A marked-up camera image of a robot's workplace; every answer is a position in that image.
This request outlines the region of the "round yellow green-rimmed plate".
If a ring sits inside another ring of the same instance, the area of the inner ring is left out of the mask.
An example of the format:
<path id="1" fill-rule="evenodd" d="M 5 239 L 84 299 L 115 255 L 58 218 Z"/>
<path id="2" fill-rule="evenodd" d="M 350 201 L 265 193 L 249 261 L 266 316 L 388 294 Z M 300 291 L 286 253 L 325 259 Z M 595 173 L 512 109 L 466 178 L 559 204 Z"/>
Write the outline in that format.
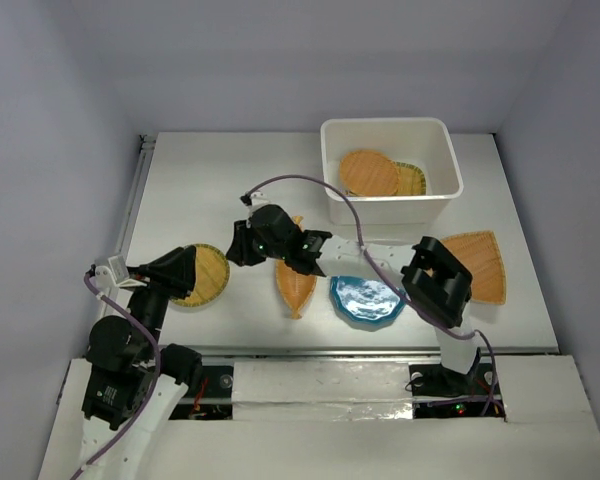
<path id="1" fill-rule="evenodd" d="M 230 278 L 230 266 L 224 253 L 210 244 L 197 243 L 195 274 L 192 293 L 172 303 L 185 308 L 197 308 L 211 303 L 225 290 Z"/>

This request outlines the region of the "boat-shaped orange woven basket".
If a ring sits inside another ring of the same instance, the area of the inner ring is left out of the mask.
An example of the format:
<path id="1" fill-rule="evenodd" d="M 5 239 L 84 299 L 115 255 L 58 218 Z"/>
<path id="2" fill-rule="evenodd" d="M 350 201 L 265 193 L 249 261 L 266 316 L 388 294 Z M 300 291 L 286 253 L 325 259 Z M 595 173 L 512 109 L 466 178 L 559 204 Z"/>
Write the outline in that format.
<path id="1" fill-rule="evenodd" d="M 303 275 L 295 272 L 283 260 L 275 264 L 275 280 L 277 290 L 283 303 L 290 310 L 290 318 L 302 317 L 303 309 L 311 300 L 317 284 L 315 275 Z"/>

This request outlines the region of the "blue polka-dot ceramic plate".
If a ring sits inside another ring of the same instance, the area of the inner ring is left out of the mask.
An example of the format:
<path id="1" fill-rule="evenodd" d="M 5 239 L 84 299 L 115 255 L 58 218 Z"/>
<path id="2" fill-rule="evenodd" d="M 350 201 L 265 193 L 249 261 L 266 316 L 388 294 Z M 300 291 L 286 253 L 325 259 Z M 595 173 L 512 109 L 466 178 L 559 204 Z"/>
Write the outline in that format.
<path id="1" fill-rule="evenodd" d="M 352 328 L 368 331 L 390 326 L 406 306 L 384 282 L 353 276 L 333 276 L 329 297 L 339 318 Z"/>

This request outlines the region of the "round orange woven plate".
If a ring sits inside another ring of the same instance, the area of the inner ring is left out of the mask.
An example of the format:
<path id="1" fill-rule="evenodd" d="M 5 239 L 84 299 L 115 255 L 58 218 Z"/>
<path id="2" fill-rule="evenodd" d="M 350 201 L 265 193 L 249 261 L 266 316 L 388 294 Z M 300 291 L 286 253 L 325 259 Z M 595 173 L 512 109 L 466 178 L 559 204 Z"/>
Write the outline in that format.
<path id="1" fill-rule="evenodd" d="M 347 153 L 339 164 L 339 178 L 355 196 L 392 196 L 400 184 L 396 164 L 383 153 L 369 149 Z"/>

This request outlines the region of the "triangular orange woven plate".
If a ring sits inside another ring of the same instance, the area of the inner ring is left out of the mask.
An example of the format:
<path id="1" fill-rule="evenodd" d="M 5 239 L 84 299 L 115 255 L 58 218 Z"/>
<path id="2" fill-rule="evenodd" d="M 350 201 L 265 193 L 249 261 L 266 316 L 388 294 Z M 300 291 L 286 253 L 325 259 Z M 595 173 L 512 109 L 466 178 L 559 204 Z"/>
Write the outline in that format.
<path id="1" fill-rule="evenodd" d="M 452 235 L 441 242 L 472 274 L 474 302 L 490 305 L 506 303 L 506 271 L 493 231 Z"/>

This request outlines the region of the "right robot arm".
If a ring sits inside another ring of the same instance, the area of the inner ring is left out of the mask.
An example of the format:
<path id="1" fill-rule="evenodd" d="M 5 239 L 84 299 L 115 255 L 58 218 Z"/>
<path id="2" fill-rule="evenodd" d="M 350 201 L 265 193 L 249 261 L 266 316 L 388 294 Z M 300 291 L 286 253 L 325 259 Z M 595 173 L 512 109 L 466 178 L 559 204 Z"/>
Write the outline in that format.
<path id="1" fill-rule="evenodd" d="M 440 362 L 412 381 L 414 394 L 445 399 L 476 394 L 481 334 L 464 317 L 473 276 L 439 240 L 425 236 L 413 246 L 348 240 L 304 229 L 280 206 L 268 204 L 235 222 L 226 257 L 240 267 L 275 259 L 304 276 L 382 281 L 435 329 Z"/>

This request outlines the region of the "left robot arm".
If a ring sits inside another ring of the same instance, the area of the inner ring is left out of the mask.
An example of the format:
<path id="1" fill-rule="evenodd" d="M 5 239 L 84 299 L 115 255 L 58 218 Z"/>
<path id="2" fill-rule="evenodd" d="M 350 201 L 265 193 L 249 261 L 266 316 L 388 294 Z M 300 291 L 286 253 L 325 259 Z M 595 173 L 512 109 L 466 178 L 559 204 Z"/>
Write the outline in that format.
<path id="1" fill-rule="evenodd" d="M 113 314 L 91 328 L 76 479 L 143 479 L 150 454 L 178 402 L 203 382 L 188 347 L 158 344 L 169 303 L 194 290 L 196 248 L 177 247 L 136 267 L 114 255 L 84 275 Z"/>

